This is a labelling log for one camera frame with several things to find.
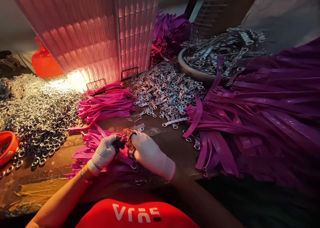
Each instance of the pink glowing panel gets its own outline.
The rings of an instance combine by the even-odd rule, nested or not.
[[[149,66],[159,0],[15,0],[80,92]],[[132,76],[126,72],[124,77]]]

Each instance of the bracelet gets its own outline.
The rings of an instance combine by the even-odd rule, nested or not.
[[[87,184],[91,184],[91,183],[92,183],[92,181],[88,181],[88,180],[86,180],[86,179],[83,177],[82,168],[81,168],[81,170],[80,170],[80,174],[81,174],[81,178],[82,178],[82,180],[84,181],[84,183],[87,183]]]

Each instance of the shirt logo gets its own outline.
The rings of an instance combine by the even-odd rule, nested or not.
[[[118,221],[120,221],[123,217],[123,214],[124,212],[126,211],[126,207],[123,206],[121,208],[120,211],[118,211],[118,208],[119,208],[119,205],[118,204],[112,204],[113,206],[113,210],[114,210],[114,213],[116,215],[116,218]],[[129,207],[128,208],[128,219],[129,219],[129,222],[132,222],[132,212],[135,211],[134,208],[132,207]],[[139,223],[143,223],[143,221],[145,220],[147,223],[150,223],[151,220],[150,220],[150,216],[149,214],[146,212],[146,209],[145,208],[138,208],[138,221]],[[158,212],[158,208],[157,207],[154,207],[154,208],[150,208],[149,209],[149,212],[150,212],[150,215],[156,215],[156,217],[153,217],[153,221],[154,222],[161,222],[162,219],[160,217],[160,214]]]

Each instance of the work bench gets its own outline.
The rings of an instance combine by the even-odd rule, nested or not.
[[[131,117],[143,111],[143,108],[135,106],[136,111],[131,113]],[[159,118],[159,109],[155,111],[157,118],[142,116],[142,119],[136,121],[139,117],[115,117],[107,120],[98,121],[97,124],[104,130],[122,132],[124,128],[133,127],[144,123],[145,131],[157,133],[152,138],[159,145],[160,149],[171,158],[176,165],[194,180],[202,178],[202,173],[194,168],[199,152],[193,147],[194,140],[187,142],[182,137],[183,130],[187,129],[184,124],[179,125],[177,130],[172,126],[163,127],[162,124],[167,120]],[[71,173],[71,164],[75,162],[71,158],[74,151],[83,147],[84,140],[79,132],[68,133],[66,142],[52,156],[48,157],[43,167],[32,169],[32,156],[26,156],[23,159],[23,165],[18,170],[13,170],[6,174],[0,180],[0,219],[6,217],[20,216],[37,212],[41,206],[65,183],[65,176]],[[11,165],[9,162],[0,168],[0,171],[6,171]],[[107,179],[103,179],[106,174],[100,174],[95,184],[91,185],[80,203],[108,198],[113,192],[123,188],[133,189],[152,189],[160,187],[166,181],[158,176],[154,177],[149,184],[143,183],[137,186],[133,183],[115,181],[107,184]]]

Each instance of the white glove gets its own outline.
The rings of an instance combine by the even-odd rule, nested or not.
[[[116,151],[112,144],[116,140],[117,135],[111,135],[101,140],[92,159],[87,163],[88,169],[93,175],[99,175],[102,168],[106,167],[114,158]]]
[[[137,134],[131,136],[131,141],[136,148],[135,159],[148,170],[162,176],[166,180],[172,180],[176,173],[176,164],[167,157],[148,135],[134,130]]]

